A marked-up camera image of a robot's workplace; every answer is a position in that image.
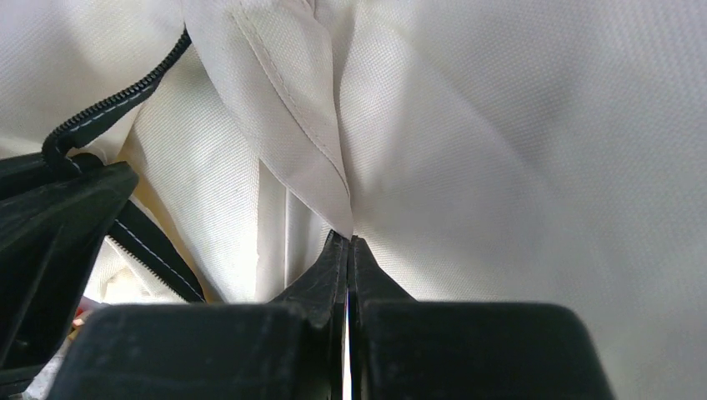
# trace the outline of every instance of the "zipper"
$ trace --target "zipper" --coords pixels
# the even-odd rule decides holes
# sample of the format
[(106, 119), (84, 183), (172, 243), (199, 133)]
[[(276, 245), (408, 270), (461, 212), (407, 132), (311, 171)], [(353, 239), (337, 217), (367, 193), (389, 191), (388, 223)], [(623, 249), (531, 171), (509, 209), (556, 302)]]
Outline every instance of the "zipper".
[[(88, 145), (128, 111), (147, 100), (190, 44), (191, 38), (184, 30), (172, 51), (148, 75), (56, 127), (42, 145), (43, 161), (52, 174), (58, 179), (71, 179), (102, 167), (92, 154), (68, 157), (68, 151)], [(205, 303), (201, 285), (187, 263), (162, 230), (132, 202), (126, 203), (108, 230), (108, 237), (182, 299)]]

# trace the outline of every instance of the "cloth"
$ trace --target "cloth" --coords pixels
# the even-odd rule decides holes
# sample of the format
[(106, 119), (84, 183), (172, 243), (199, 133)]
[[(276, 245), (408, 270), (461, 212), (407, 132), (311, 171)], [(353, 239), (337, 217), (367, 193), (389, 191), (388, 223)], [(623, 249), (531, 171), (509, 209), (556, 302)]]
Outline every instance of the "cloth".
[(572, 308), (618, 398), (704, 398), (707, 3), (6, 0), (0, 157), (184, 25), (86, 151), (141, 174), (216, 297), (271, 298), (331, 227), (416, 298)]

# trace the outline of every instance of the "zipper teeth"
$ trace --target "zipper teeth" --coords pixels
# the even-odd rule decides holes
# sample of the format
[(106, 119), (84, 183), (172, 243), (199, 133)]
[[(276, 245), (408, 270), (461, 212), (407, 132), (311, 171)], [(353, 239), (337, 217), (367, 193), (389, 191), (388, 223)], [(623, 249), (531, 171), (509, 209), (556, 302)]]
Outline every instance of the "zipper teeth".
[(184, 300), (185, 302), (188, 303), (188, 300), (187, 300), (186, 298), (182, 297), (179, 293), (177, 293), (174, 289), (172, 289), (172, 287), (169, 286), (169, 285), (167, 284), (167, 282), (166, 282), (162, 277), (160, 277), (160, 276), (157, 275), (152, 269), (150, 269), (150, 267), (148, 267), (148, 265), (145, 264), (145, 263), (143, 262), (143, 260), (141, 260), (141, 259), (135, 257), (134, 254), (132, 254), (131, 252), (129, 252), (129, 251), (125, 248), (125, 246), (123, 246), (119, 241), (115, 240), (115, 238), (113, 238), (112, 236), (106, 235), (106, 238), (111, 242), (111, 244), (112, 244), (113, 246), (115, 246), (116, 248), (121, 249), (121, 250), (122, 250), (125, 254), (127, 254), (130, 258), (132, 258), (133, 260), (135, 260), (136, 262), (138, 262), (140, 265), (142, 265), (143, 268), (145, 268), (146, 271), (149, 271), (162, 285), (164, 285), (164, 287), (166, 287), (167, 289), (169, 289), (170, 292), (174, 293), (178, 298), (181, 298), (182, 300)]
[(156, 80), (161, 79), (164, 73), (169, 70), (169, 68), (174, 65), (174, 63), (179, 60), (179, 58), (184, 54), (189, 45), (192, 43), (192, 39), (187, 34), (187, 31), (182, 32), (182, 36), (177, 40), (177, 44), (174, 45), (172, 51), (162, 60), (159, 65), (157, 65), (150, 73), (145, 77), (134, 83), (133, 85), (123, 89), (122, 91), (113, 94), (111, 97), (104, 98), (100, 102), (93, 104), (68, 120), (64, 121), (61, 125), (56, 127), (51, 135), (60, 135), (61, 133), (73, 128), (75, 125), (90, 117), (94, 113), (100, 112), (104, 108), (111, 107), (115, 103), (119, 103), (125, 98), (132, 96), (134, 93), (141, 91), (150, 84), (154, 83)]

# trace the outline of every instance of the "woven texture fabric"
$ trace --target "woven texture fabric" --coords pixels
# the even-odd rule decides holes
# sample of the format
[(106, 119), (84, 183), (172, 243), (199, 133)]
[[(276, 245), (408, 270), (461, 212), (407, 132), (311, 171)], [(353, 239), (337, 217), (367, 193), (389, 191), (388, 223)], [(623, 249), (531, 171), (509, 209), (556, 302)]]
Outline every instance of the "woven texture fabric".
[(141, 173), (216, 298), (271, 298), (333, 227), (417, 298), (572, 308), (618, 398), (707, 393), (704, 2), (25, 3), (0, 5), (0, 157), (186, 25), (88, 150)]

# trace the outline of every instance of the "stitching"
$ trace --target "stitching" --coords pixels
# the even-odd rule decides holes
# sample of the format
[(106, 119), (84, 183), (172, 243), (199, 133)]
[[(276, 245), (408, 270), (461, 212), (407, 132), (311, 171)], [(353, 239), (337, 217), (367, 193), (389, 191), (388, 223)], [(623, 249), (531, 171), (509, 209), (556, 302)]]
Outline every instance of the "stitching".
[(205, 300), (203, 299), (203, 297), (202, 297), (200, 294), (198, 294), (198, 292), (192, 287), (192, 285), (189, 284), (189, 282), (187, 282), (181, 275), (179, 275), (179, 274), (177, 273), (177, 271), (174, 271), (174, 269), (172, 269), (172, 267), (170, 267), (166, 262), (164, 262), (164, 260), (162, 260), (157, 254), (155, 254), (152, 250), (150, 250), (147, 246), (145, 246), (145, 243), (143, 243), (140, 239), (138, 239), (138, 237), (135, 236), (134, 233), (130, 232), (130, 229), (128, 229), (128, 227), (126, 227), (125, 225), (123, 225), (123, 223), (120, 222), (120, 221), (118, 221), (117, 219), (115, 220), (115, 222), (118, 223), (118, 225), (119, 225), (121, 228), (123, 228), (123, 229), (125, 230), (125, 232), (128, 233), (128, 235), (132, 236), (133, 239), (135, 239), (138, 243), (140, 243), (140, 246), (142, 246), (145, 250), (147, 250), (148, 253), (152, 254), (157, 260), (159, 260), (159, 262), (162, 263), (162, 265), (164, 265), (165, 267), (167, 267), (170, 271), (172, 271), (172, 273), (173, 273), (174, 275), (177, 276), (177, 278), (181, 279), (182, 282), (184, 282), (190, 289), (192, 289), (192, 292), (193, 292), (194, 294), (196, 294), (197, 297), (198, 297), (202, 302), (205, 302)]
[[(276, 77), (277, 80), (278, 80), (278, 85), (276, 86), (276, 85), (275, 85), (275, 82), (272, 82), (272, 80), (270, 81), (270, 82), (273, 84), (273, 86), (275, 86), (275, 92), (278, 91), (278, 90), (277, 90), (278, 86), (280, 86), (280, 87), (283, 89), (284, 94), (287, 96), (288, 100), (292, 103), (292, 106), (293, 106), (293, 108), (294, 108), (294, 111), (297, 113), (297, 115), (294, 115), (294, 113), (293, 113), (294, 121), (299, 125), (300, 129), (302, 129), (302, 131), (304, 132), (305, 136), (307, 136), (307, 138), (309, 138), (309, 140), (311, 140), (312, 143), (314, 143), (314, 146), (316, 146), (316, 147), (319, 149), (319, 151), (322, 152), (322, 154), (329, 160), (329, 162), (332, 163), (333, 168), (336, 170), (336, 172), (337, 172), (339, 178), (341, 178), (341, 180), (342, 180), (343, 187), (344, 187), (344, 189), (346, 189), (346, 194), (349, 195), (349, 196), (351, 196), (351, 194), (348, 192), (348, 185), (347, 185), (347, 183), (346, 183), (346, 177), (345, 177), (345, 175), (343, 174), (343, 171), (340, 171), (340, 170), (339, 170), (339, 168), (337, 167), (336, 163), (335, 163), (334, 160), (333, 160), (332, 153), (329, 151), (329, 149), (328, 149), (328, 147), (326, 146), (326, 144), (324, 144), (324, 142), (322, 142), (322, 139), (317, 135), (317, 133), (315, 133), (314, 130), (309, 126), (309, 122), (307, 122), (307, 119), (304, 117), (304, 114), (302, 113), (302, 111), (301, 111), (301, 110), (299, 109), (299, 107), (297, 106), (297, 103), (294, 101), (294, 97), (293, 97), (292, 94), (289, 92), (289, 90), (288, 90), (288, 88), (287, 88), (287, 85), (285, 85), (285, 81), (284, 81), (284, 79), (283, 79), (283, 76), (280, 74), (280, 71), (278, 70), (278, 68), (275, 66), (275, 63), (273, 62), (273, 57), (270, 55), (270, 51), (269, 51), (268, 48), (263, 44), (263, 38), (260, 37), (260, 34), (258, 33), (258, 29), (257, 29), (257, 28), (255, 27), (255, 25), (250, 21), (250, 18), (248, 18), (248, 13), (245, 12), (245, 6), (243, 5), (243, 0), (240, 0), (238, 3), (239, 3), (240, 6), (241, 6), (240, 13), (243, 14), (243, 18), (244, 18), (245, 21), (248, 23), (248, 25), (249, 25), (249, 27), (250, 27), (250, 30), (253, 32), (253, 34), (255, 35), (255, 37), (256, 37), (257, 40), (258, 40), (258, 42), (257, 42), (256, 44), (258, 45), (258, 47), (259, 47), (260, 49), (263, 50), (264, 56), (265, 56), (265, 58), (267, 59), (268, 64), (270, 65), (270, 67), (272, 68), (272, 70), (275, 72), (275, 77)], [(260, 58), (258, 57), (258, 54), (257, 54), (257, 53), (255, 54), (255, 56), (256, 56), (256, 58), (258, 59), (258, 61), (261, 62), (261, 66), (263, 66), (263, 69), (264, 69), (265, 66), (262, 64), (262, 61), (260, 61)]]
[(125, 101), (123, 101), (123, 102), (119, 102), (118, 104), (116, 104), (116, 105), (110, 107), (109, 109), (107, 109), (107, 110), (101, 112), (100, 114), (98, 114), (98, 115), (92, 117), (91, 119), (89, 119), (88, 121), (82, 123), (81, 125), (78, 125), (78, 126), (76, 126), (76, 127), (72, 127), (72, 128), (69, 129), (68, 131), (69, 131), (69, 132), (76, 132), (77, 130), (79, 130), (79, 129), (83, 128), (83, 127), (86, 127), (87, 125), (90, 125), (90, 124), (92, 124), (92, 123), (95, 123), (98, 119), (100, 119), (102, 116), (106, 115), (107, 113), (110, 113), (112, 110), (114, 110), (114, 109), (116, 109), (116, 108), (118, 108), (118, 107), (124, 106), (125, 104), (130, 103), (132, 100), (135, 100), (135, 99), (138, 98), (140, 95), (142, 95), (143, 93), (145, 93), (147, 90), (149, 90), (150, 88), (152, 88), (152, 86), (154, 86), (154, 84), (149, 85), (149, 86), (146, 86), (146, 87), (143, 87), (143, 88), (140, 89), (140, 91), (139, 91), (137, 94), (135, 94), (134, 96), (127, 98), (127, 99), (126, 99)]

